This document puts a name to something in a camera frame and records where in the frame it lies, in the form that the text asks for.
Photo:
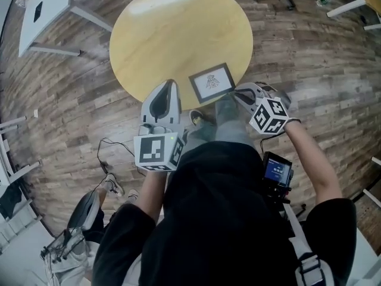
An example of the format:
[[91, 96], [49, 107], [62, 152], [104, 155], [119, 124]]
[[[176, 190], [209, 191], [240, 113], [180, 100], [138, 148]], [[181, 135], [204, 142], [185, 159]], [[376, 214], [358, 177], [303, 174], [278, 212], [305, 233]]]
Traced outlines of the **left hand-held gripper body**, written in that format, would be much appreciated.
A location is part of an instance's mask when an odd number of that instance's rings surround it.
[[180, 112], [162, 119], [141, 114], [138, 136], [134, 137], [135, 165], [146, 171], [172, 172], [179, 165], [185, 142]]

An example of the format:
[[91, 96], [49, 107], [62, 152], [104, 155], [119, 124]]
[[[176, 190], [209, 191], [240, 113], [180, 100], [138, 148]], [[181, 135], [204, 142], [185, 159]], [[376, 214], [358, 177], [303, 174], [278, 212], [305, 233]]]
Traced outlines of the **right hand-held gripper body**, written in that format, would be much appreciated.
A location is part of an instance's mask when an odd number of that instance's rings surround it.
[[290, 121], [290, 117], [280, 98], [266, 97], [264, 92], [255, 92], [255, 97], [257, 109], [249, 124], [262, 135], [281, 133], [285, 124]]

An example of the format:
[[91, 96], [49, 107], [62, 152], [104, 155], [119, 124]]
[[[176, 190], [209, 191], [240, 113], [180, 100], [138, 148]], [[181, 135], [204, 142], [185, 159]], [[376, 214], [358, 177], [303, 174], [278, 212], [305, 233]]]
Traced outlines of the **person's right hand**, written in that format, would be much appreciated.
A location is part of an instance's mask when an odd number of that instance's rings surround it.
[[285, 108], [288, 110], [291, 105], [291, 99], [289, 98], [288, 94], [283, 90], [277, 90], [274, 87], [270, 86], [269, 84], [266, 84], [264, 82], [256, 82], [256, 84], [263, 90], [266, 97], [275, 99], [280, 98], [281, 102], [285, 106]]

